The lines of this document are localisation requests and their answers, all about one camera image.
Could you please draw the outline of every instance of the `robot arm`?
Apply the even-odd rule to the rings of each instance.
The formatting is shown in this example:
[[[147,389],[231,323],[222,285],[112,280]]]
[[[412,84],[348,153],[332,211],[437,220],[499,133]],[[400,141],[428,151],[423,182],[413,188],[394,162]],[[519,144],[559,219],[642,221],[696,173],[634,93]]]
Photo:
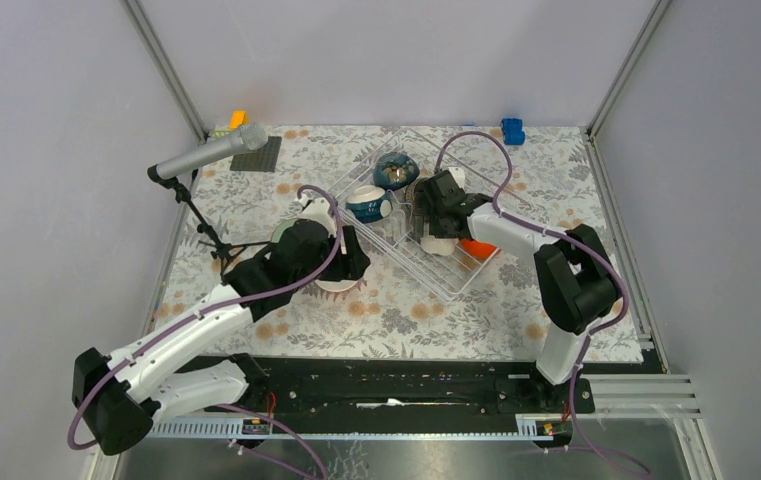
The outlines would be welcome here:
[[[83,419],[107,455],[138,443],[155,422],[210,405],[235,403],[248,387],[245,372],[230,361],[190,373],[175,374],[204,348],[226,333],[247,326],[286,305],[294,290],[288,285],[307,277],[330,256],[336,222],[330,205],[317,199],[306,205],[276,243],[223,276],[224,284],[174,320],[107,356],[92,348],[74,365],[73,402],[80,408],[98,381],[120,368],[85,408]],[[370,264],[353,227],[343,228],[339,251],[319,277],[327,281],[355,280]],[[252,295],[282,290],[255,301]],[[142,345],[158,339],[138,356]]]
[[[533,259],[542,304],[557,327],[549,330],[536,368],[550,385],[566,383],[589,331],[620,298],[612,276],[568,242],[498,215],[490,197],[466,193],[447,170],[413,185],[415,208],[437,238],[468,238],[494,245],[523,261]],[[607,258],[591,227],[579,225],[566,234]]]

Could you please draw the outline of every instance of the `blue toy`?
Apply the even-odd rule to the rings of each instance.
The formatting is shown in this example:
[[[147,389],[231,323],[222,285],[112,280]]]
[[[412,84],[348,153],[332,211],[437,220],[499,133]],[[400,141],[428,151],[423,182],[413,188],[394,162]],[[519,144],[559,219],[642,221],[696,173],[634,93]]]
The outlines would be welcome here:
[[[521,129],[522,122],[520,118],[505,118],[501,120],[501,132],[504,134],[505,145],[522,145],[524,144],[524,130]]]
[[[399,190],[414,182],[419,173],[418,165],[406,154],[387,153],[374,167],[374,185],[383,190]]]

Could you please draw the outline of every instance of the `leaf pattern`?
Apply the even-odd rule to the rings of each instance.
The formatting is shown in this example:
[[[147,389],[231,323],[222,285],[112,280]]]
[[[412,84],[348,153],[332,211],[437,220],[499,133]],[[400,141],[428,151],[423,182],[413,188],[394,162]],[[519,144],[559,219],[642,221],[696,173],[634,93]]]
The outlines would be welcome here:
[[[495,128],[466,129],[500,135]],[[464,129],[415,130],[441,145]],[[267,240],[278,223],[300,211],[292,202],[300,185],[330,187],[396,131],[397,127],[377,126],[273,127],[269,133],[283,137],[276,172],[231,172],[230,159],[221,160],[202,170],[195,202],[225,241]],[[526,128],[525,133],[524,145],[508,147],[515,170],[509,188],[518,200],[518,213],[549,225],[584,222],[599,232],[612,252],[580,130]],[[449,149],[487,178],[500,181],[506,164],[496,152],[473,138],[462,138]],[[154,308],[157,326],[176,315],[172,312],[179,306],[199,301],[219,281],[217,263],[209,248],[198,243],[205,239],[195,227],[194,217],[188,215],[160,304]],[[206,353],[533,360],[541,350],[550,321],[532,264],[499,254],[457,302],[444,304],[379,249],[367,242],[361,246],[372,265],[357,286],[330,293],[308,285],[291,303],[226,335]],[[641,360],[632,322],[625,320],[597,335],[589,358]]]

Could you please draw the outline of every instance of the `orange bowl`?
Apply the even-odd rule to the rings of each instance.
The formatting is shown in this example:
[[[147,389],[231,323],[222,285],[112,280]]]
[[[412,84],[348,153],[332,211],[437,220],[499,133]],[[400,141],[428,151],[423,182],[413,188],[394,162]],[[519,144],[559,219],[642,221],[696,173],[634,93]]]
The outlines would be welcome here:
[[[469,255],[474,258],[479,258],[480,260],[486,260],[489,258],[489,255],[492,255],[492,252],[498,248],[488,243],[478,242],[477,240],[468,240],[466,238],[460,240],[460,246],[462,246],[462,249],[468,252]]]

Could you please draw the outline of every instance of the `blue block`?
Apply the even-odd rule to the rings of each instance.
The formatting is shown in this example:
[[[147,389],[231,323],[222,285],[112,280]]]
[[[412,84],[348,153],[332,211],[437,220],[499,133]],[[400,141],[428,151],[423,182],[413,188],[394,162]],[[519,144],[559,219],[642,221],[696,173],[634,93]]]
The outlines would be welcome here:
[[[524,144],[524,130],[520,118],[505,118],[501,120],[501,132],[504,134],[504,144],[522,145]]]

